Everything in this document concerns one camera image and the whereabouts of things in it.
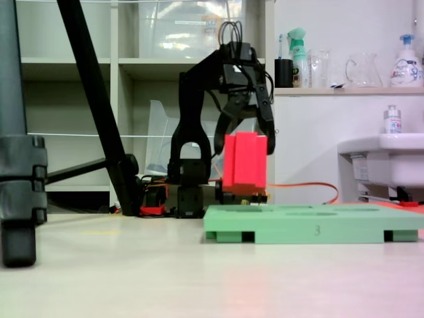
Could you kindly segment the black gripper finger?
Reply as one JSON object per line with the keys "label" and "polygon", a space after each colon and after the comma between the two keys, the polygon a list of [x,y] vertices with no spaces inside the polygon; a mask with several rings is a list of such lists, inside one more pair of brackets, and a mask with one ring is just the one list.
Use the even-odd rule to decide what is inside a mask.
{"label": "black gripper finger", "polygon": [[270,98],[265,84],[255,85],[254,91],[257,100],[256,118],[260,130],[267,137],[267,155],[272,155],[276,147],[276,136]]}
{"label": "black gripper finger", "polygon": [[225,135],[233,132],[243,120],[254,117],[254,107],[250,105],[251,93],[230,93],[227,104],[219,115],[214,136],[214,151],[221,154],[225,145]]}

